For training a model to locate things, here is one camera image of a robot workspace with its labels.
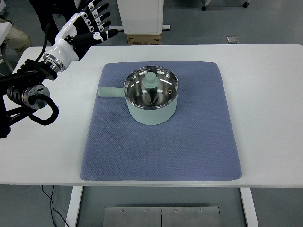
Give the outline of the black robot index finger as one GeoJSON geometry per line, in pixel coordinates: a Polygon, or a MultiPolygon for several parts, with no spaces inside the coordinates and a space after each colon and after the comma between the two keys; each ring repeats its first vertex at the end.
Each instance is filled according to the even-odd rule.
{"type": "Polygon", "coordinates": [[[103,32],[105,28],[111,25],[111,21],[101,22],[99,25],[94,23],[94,32],[103,32]]]}

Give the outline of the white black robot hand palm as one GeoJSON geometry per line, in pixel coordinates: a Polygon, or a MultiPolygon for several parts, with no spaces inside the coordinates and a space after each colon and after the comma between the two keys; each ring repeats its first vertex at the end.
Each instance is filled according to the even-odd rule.
{"type": "Polygon", "coordinates": [[[54,71],[65,71],[73,61],[79,60],[73,46],[65,38],[78,35],[80,25],[76,25],[77,22],[83,22],[84,28],[88,28],[85,22],[87,16],[87,13],[76,13],[69,19],[57,34],[54,46],[43,55],[44,64],[54,71]]]}

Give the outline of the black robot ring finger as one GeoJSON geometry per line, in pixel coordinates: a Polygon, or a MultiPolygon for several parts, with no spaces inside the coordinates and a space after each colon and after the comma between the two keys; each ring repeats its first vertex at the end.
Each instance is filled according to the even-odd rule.
{"type": "Polygon", "coordinates": [[[105,3],[97,7],[96,3],[91,2],[87,5],[87,7],[88,7],[88,13],[87,13],[88,17],[97,18],[101,12],[103,12],[109,7],[109,4],[105,3]]]}

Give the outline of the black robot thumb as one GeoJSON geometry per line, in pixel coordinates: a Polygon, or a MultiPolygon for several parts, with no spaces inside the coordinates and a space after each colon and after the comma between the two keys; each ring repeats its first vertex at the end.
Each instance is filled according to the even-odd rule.
{"type": "Polygon", "coordinates": [[[86,33],[76,35],[70,39],[71,45],[97,45],[118,34],[117,29],[106,30],[102,32],[86,33]]]}

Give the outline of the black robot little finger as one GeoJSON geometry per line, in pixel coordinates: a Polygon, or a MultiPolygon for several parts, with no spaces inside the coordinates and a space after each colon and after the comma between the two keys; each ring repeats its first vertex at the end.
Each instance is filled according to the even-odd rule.
{"type": "Polygon", "coordinates": [[[101,0],[89,0],[84,4],[83,7],[81,7],[81,11],[85,13],[91,13],[97,10],[97,12],[100,13],[104,10],[104,5],[98,6],[100,2],[101,0]]]}

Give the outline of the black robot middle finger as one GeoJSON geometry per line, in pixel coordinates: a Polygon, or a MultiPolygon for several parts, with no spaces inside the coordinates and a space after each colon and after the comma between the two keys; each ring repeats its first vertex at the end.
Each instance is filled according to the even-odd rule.
{"type": "Polygon", "coordinates": [[[97,12],[94,12],[90,16],[90,25],[101,25],[109,16],[110,12],[106,12],[100,15],[97,14],[97,12]]]}

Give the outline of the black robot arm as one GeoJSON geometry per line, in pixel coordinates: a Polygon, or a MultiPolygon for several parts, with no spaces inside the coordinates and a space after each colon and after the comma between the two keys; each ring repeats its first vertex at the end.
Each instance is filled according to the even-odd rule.
{"type": "Polygon", "coordinates": [[[0,78],[0,136],[6,138],[11,126],[29,117],[40,125],[53,123],[59,108],[42,82],[55,80],[73,61],[81,60],[90,47],[118,34],[108,29],[109,3],[90,1],[63,26],[50,48],[42,48],[36,60],[27,59],[16,73],[0,78]]]}

